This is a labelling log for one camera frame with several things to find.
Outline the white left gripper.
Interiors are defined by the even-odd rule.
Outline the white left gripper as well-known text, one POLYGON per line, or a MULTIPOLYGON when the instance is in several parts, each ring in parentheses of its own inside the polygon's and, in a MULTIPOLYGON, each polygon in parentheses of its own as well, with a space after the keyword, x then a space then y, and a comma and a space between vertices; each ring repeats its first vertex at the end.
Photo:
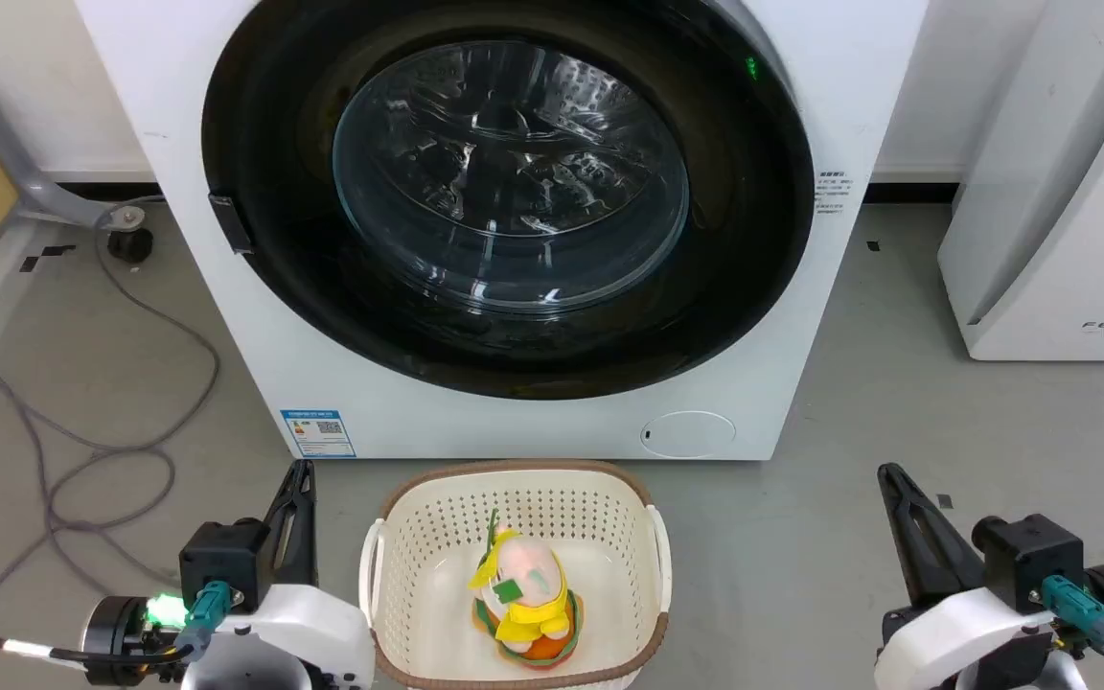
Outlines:
POLYGON ((369 689, 376 651, 362 611, 316 588, 316 479, 295 460, 264 521, 270 529, 270 586, 257 611, 229 614, 184 689, 369 689), (285 584, 290 576, 294 584, 285 584))

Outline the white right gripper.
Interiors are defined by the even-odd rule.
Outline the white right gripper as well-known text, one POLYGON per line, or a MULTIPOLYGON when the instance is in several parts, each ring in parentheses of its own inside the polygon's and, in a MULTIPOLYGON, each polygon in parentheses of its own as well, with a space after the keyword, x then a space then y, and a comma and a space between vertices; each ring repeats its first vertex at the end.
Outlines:
POLYGON ((942 599, 889 638, 873 669, 877 689, 932 689, 1012 641, 1026 626, 1054 617, 1047 609, 1021 614, 991 590, 978 588, 981 559, 906 469, 882 464, 877 481, 907 602, 932 606, 942 599))

